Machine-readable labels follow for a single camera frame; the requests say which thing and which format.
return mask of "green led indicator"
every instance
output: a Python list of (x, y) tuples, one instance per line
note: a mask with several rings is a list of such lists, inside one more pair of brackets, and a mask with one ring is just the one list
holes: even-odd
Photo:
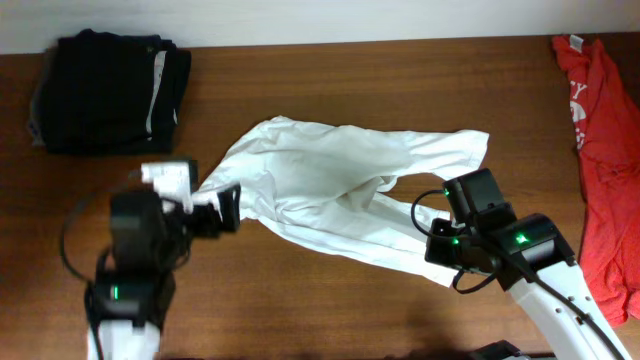
[(529, 239), (527, 239), (527, 237), (524, 236), (524, 234), (518, 234), (516, 236), (516, 241), (518, 242), (518, 244), (524, 244), (526, 242), (529, 242)]

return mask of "black fabric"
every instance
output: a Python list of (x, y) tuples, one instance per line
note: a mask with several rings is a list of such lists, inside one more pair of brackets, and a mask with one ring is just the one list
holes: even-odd
[[(151, 116), (154, 61), (167, 51)], [(40, 126), (52, 153), (168, 153), (186, 90), (191, 54), (159, 36), (118, 36), (84, 30), (58, 41), (43, 84)]]

